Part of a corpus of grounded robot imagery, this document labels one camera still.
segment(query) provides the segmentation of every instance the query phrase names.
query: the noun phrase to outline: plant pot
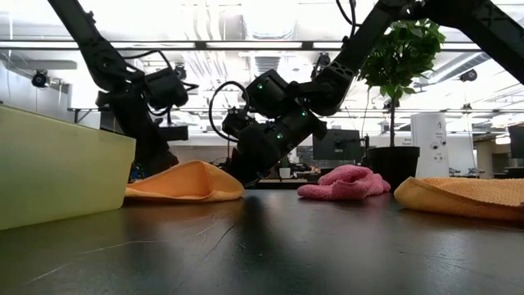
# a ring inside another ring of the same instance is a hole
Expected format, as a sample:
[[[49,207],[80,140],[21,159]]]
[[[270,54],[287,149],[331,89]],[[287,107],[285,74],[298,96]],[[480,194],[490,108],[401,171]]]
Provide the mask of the plant pot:
[[[374,147],[368,149],[371,170],[391,185],[394,192],[409,176],[415,177],[420,147]]]
[[[278,169],[278,174],[281,179],[290,179],[291,178],[291,168],[280,168]]]

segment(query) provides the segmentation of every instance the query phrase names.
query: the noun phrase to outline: orange towel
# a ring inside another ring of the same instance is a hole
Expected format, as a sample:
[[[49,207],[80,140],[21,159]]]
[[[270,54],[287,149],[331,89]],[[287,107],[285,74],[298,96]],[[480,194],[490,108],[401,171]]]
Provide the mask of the orange towel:
[[[414,210],[492,220],[524,220],[524,179],[405,180],[395,199]]]
[[[181,202],[217,202],[242,196],[242,184],[203,161],[176,165],[157,175],[128,184],[126,197]]]

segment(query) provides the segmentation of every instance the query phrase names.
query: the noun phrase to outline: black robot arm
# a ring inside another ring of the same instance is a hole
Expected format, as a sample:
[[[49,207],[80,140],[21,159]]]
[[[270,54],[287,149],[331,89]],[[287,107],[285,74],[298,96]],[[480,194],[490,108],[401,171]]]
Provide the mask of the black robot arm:
[[[86,13],[78,0],[48,0],[53,10],[79,46],[99,92],[97,105],[109,105],[124,134],[135,138],[135,163],[147,174],[156,174],[178,159],[160,135],[149,115],[148,104],[155,109],[170,110],[187,102],[187,91],[168,64],[156,73],[145,75],[128,64],[95,27],[91,12]]]
[[[351,82],[377,40],[396,20],[431,20],[462,30],[519,81],[524,80],[524,32],[489,0],[380,0],[353,38],[344,38],[339,55],[305,84],[287,83],[275,70],[246,88],[250,104],[270,121],[245,121],[247,114],[226,117],[223,130],[238,138],[225,170],[251,184],[310,134],[322,138],[325,124],[315,115],[335,114]]]

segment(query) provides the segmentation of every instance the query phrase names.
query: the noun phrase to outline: yellow bin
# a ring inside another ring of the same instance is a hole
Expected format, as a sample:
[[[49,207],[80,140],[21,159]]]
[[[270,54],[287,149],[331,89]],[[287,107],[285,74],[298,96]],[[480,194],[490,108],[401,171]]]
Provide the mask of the yellow bin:
[[[135,140],[0,106],[0,229],[117,209]]]

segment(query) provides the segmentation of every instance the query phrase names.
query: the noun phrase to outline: microfiber cloth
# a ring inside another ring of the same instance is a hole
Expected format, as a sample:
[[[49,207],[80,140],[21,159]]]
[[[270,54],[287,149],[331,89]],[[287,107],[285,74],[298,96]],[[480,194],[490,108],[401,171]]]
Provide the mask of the microfiber cloth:
[[[405,180],[395,199],[414,210],[491,220],[524,220],[524,179]]]
[[[134,184],[126,197],[180,202],[217,202],[238,199],[242,184],[228,173],[203,161],[179,164]]]
[[[360,166],[343,165],[322,176],[319,185],[307,184],[297,192],[304,198],[337,201],[360,200],[387,193],[391,186],[378,174]]]

